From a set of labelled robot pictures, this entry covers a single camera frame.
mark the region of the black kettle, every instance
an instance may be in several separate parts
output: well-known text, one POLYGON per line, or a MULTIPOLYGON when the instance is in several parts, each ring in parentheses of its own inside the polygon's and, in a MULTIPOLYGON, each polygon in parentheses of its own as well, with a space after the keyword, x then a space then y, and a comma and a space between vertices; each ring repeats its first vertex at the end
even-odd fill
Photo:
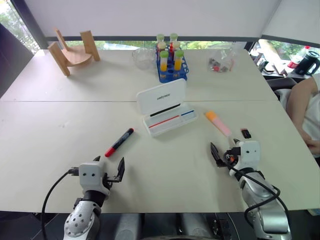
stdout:
POLYGON ((320 67, 320 55, 315 51, 308 51, 299 65, 295 68, 294 72, 300 75, 312 75, 320 67), (309 69, 315 64, 315 68, 312 72, 308 72, 309 69))

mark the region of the yellow liquid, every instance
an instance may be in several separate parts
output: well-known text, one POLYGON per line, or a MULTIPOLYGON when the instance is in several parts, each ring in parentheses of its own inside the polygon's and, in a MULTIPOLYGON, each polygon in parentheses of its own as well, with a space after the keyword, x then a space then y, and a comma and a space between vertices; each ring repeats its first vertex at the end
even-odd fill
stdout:
POLYGON ((180 71, 181 64, 182 64, 182 60, 181 59, 176 59, 175 62, 174 62, 174 70, 175 71, 180 71))
POLYGON ((166 63, 161 63, 161 65, 160 65, 160 71, 161 71, 161 72, 167 71, 167 64, 166 64, 166 63))

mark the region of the pink marker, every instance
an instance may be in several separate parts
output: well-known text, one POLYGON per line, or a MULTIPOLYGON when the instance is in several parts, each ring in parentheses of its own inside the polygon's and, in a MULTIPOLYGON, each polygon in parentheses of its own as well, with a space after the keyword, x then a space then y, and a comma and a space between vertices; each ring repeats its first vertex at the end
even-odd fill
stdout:
POLYGON ((217 129, 219 129, 226 137, 231 136, 230 129, 221 121, 221 119, 218 117, 217 114, 215 114, 213 111, 208 111, 205 113, 205 116, 207 119, 209 119, 210 122, 212 122, 217 129))

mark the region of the white table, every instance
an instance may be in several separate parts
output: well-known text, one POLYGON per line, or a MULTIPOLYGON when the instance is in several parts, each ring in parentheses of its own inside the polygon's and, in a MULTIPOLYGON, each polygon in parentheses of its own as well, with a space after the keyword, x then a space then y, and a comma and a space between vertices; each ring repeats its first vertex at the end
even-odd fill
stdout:
MULTIPOLYGON (((225 151, 225 137, 205 118, 214 110, 243 139, 248 128, 261 144, 259 169, 281 189, 289 210, 320 207, 320 170, 276 101, 190 102, 199 118, 150 137, 135 102, 0 102, 0 210, 40 212, 52 184, 70 167, 104 155, 128 128, 135 133, 110 158, 116 173, 104 213, 238 212, 246 206, 235 178, 217 168, 210 141, 225 151)), ((67 176, 52 192, 48 212, 69 213, 82 196, 79 178, 67 176)))
MULTIPOLYGON (((1 101, 136 101, 136 94, 157 86, 156 69, 142 71, 131 50, 99 51, 101 61, 70 67, 66 77, 48 51, 38 52, 1 101)), ((186 50, 189 67, 186 101, 276 101, 277 98, 246 50, 231 72, 208 70, 210 50, 186 50)))

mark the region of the white wall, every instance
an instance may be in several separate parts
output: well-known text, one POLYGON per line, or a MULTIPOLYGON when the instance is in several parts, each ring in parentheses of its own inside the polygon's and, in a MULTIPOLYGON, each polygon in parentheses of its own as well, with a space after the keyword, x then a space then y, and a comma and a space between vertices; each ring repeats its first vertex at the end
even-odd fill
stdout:
POLYGON ((282 0, 264 35, 320 43, 320 0, 282 0))
POLYGON ((25 0, 46 37, 260 37, 279 0, 25 0))

